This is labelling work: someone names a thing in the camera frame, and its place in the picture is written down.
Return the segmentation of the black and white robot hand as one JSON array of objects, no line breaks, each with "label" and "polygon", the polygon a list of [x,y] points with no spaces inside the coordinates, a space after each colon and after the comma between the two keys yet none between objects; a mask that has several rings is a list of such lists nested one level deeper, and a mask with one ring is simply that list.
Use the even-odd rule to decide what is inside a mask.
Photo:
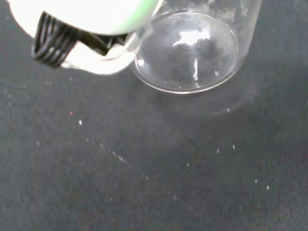
[{"label": "black and white robot hand", "polygon": [[135,59],[161,0],[11,0],[32,38],[31,58],[51,68],[112,75]]}]

